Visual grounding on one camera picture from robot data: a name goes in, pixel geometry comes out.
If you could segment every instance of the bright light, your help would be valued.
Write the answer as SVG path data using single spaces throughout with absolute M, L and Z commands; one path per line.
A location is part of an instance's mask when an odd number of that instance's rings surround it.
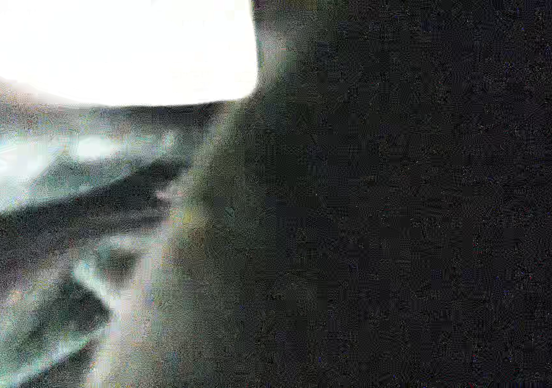
M 117 147 L 109 139 L 102 136 L 89 136 L 78 143 L 77 156 L 79 159 L 97 159 L 112 155 Z
M 249 0 L 0 0 L 0 76 L 78 102 L 182 105 L 255 88 Z

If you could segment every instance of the dark background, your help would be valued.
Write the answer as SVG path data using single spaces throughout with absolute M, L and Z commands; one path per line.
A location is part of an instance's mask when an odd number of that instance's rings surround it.
M 201 194 L 194 383 L 552 385 L 552 1 L 255 6 L 296 60 Z

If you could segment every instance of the man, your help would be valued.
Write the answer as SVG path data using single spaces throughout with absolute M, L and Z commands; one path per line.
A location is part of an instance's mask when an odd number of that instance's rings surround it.
M 0 80 L 0 386 L 220 385 L 226 365 L 229 383 L 257 378 L 215 350 L 240 341 L 225 317 L 243 314 L 248 243 L 265 244 L 235 139 L 278 107 L 313 31 L 312 14 L 270 15 L 239 101 L 84 107 Z

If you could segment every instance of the person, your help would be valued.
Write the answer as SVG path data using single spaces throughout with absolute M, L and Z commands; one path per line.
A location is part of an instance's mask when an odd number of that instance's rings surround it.
M 215 349 L 244 335 L 225 317 L 246 314 L 235 293 L 269 198 L 235 143 L 278 107 L 314 28 L 270 15 L 237 101 L 77 105 L 0 79 L 0 386 L 217 385 L 244 363 Z

